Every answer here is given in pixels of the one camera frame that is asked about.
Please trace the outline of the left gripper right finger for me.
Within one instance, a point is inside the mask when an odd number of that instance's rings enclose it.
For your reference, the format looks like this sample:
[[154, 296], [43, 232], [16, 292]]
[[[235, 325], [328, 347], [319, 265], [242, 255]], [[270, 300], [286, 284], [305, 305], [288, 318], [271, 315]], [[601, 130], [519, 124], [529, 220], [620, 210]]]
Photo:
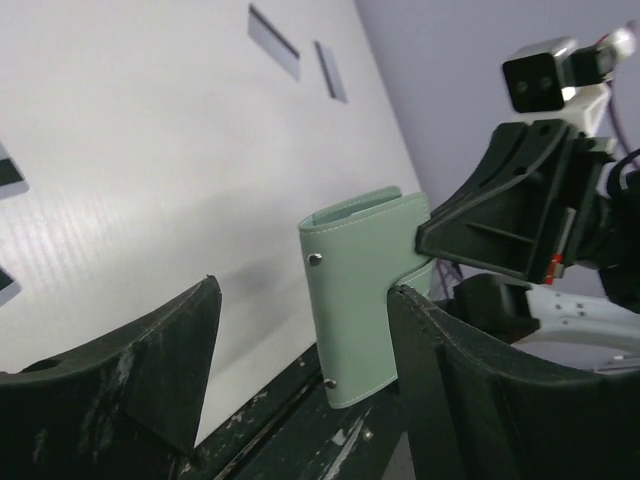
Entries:
[[419, 479], [635, 479], [639, 376], [521, 352], [408, 286], [387, 296]]

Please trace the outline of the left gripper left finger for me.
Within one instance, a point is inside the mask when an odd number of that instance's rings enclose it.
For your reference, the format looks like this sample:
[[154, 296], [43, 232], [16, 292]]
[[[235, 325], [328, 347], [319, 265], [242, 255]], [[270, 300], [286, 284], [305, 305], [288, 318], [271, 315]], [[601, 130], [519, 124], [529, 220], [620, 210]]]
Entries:
[[207, 276], [91, 342], [2, 373], [2, 478], [177, 478], [195, 450], [220, 313]]

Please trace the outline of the green leather card holder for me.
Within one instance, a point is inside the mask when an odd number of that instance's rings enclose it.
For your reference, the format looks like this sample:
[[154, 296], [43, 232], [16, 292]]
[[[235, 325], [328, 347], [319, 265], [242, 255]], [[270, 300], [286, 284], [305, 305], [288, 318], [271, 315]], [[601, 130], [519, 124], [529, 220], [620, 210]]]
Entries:
[[298, 226], [329, 405], [355, 405], [397, 379], [387, 315], [395, 285], [429, 292], [432, 262], [416, 251], [426, 196], [397, 186], [311, 214]]

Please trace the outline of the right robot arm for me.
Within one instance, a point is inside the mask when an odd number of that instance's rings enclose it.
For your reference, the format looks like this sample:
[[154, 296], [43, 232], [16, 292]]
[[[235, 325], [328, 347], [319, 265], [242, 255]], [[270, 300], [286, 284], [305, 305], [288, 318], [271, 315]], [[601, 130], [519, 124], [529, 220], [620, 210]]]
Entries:
[[448, 310], [511, 343], [639, 349], [639, 171], [609, 137], [559, 119], [503, 123], [416, 234], [418, 253], [475, 267]]

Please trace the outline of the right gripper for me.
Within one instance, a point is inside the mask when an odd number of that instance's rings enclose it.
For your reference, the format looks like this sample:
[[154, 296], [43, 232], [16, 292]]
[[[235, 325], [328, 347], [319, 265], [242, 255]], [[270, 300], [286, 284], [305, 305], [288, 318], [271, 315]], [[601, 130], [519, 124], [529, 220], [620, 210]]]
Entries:
[[573, 265], [621, 264], [624, 213], [598, 191], [616, 149], [559, 119], [500, 124], [468, 180], [418, 228], [417, 252], [537, 284]]

